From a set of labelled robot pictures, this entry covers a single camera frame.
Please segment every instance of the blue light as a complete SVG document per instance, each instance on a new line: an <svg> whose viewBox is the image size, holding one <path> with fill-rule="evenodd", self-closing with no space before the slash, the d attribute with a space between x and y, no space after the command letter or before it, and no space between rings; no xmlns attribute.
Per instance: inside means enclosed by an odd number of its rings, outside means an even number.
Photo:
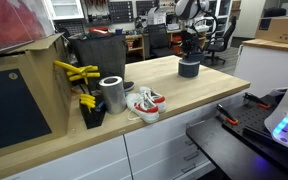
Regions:
<svg viewBox="0 0 288 180"><path fill-rule="evenodd" d="M288 117L285 117L282 122L285 122L286 124L288 123Z"/></svg>
<svg viewBox="0 0 288 180"><path fill-rule="evenodd" d="M277 128L275 128L273 131L274 134L279 134L280 132L281 132L281 129L277 129Z"/></svg>
<svg viewBox="0 0 288 180"><path fill-rule="evenodd" d="M279 134L282 129L288 124L288 117L285 117L274 129L273 134Z"/></svg>
<svg viewBox="0 0 288 180"><path fill-rule="evenodd" d="M278 128L280 128L280 129L283 129L284 127L285 127L285 125L283 125L283 124L278 124Z"/></svg>

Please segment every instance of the silver cylinder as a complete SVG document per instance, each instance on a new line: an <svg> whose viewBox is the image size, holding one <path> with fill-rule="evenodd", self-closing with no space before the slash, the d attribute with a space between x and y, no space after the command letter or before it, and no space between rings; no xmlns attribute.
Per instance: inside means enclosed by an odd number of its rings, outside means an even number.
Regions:
<svg viewBox="0 0 288 180"><path fill-rule="evenodd" d="M119 76L111 76L100 81L101 91L107 112L119 114L126 108L123 79Z"/></svg>

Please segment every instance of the drawer handle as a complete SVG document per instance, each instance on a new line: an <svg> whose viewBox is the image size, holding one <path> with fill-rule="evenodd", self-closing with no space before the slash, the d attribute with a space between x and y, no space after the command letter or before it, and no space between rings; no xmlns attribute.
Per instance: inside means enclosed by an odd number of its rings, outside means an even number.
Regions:
<svg viewBox="0 0 288 180"><path fill-rule="evenodd" d="M185 161L189 161L189 160L191 160L191 159L196 158L198 155L199 155L198 151L195 151L194 153L192 153L192 154L190 154L190 155L188 155L188 156L183 157L183 159L184 159Z"/></svg>
<svg viewBox="0 0 288 180"><path fill-rule="evenodd" d="M194 168L196 168L195 163L193 163L193 164L190 165L189 167L184 168L184 169L181 169L181 170L182 170L182 172L185 174L185 173L189 172L190 170L192 170L192 169L194 169Z"/></svg>
<svg viewBox="0 0 288 180"><path fill-rule="evenodd" d="M191 146L194 143L193 143L193 141L188 140L188 141L185 141L185 144L188 145L188 146Z"/></svg>

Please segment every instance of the black container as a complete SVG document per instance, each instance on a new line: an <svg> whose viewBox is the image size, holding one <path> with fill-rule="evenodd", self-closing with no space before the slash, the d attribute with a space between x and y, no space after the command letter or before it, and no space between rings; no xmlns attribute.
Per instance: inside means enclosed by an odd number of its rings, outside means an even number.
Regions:
<svg viewBox="0 0 288 180"><path fill-rule="evenodd" d="M182 77L192 78L198 75L200 63L204 60L202 52L195 52L189 56L183 56L178 62L178 74Z"/></svg>
<svg viewBox="0 0 288 180"><path fill-rule="evenodd" d="M86 105L79 103L80 110L83 115L83 119L87 129L101 126L105 116L106 106L103 103L103 97L95 96L95 101L95 106L97 107L97 109L91 109L91 112Z"/></svg>
<svg viewBox="0 0 288 180"><path fill-rule="evenodd" d="M120 76L124 79L127 53L124 35L69 40L81 66L98 66L101 77L89 78L91 90L96 89L96 82L102 78Z"/></svg>

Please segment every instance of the shoelace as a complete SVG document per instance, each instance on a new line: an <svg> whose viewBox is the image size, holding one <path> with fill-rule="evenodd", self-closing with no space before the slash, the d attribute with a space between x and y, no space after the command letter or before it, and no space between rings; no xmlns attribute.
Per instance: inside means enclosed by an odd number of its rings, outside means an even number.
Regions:
<svg viewBox="0 0 288 180"><path fill-rule="evenodd" d="M159 95L158 93L155 93L152 88L151 88L150 91L145 91L144 93L147 94L148 98L149 98L152 102L154 102L154 98L159 98L159 97L160 97L160 95Z"/></svg>
<svg viewBox="0 0 288 180"><path fill-rule="evenodd" d="M143 94L141 94L140 98L138 98L138 100L135 102L136 106L140 106L142 109L145 109L146 110L146 107L145 107L145 100L148 100L148 101L151 101L149 99L149 97L147 96L147 92L145 91ZM133 109L131 109L130 112L128 112L128 115L127 115L127 119L130 120L130 121L134 121L136 119L140 119L141 117L137 116L137 117L134 117L134 118L131 118L130 117L130 114L133 112Z"/></svg>

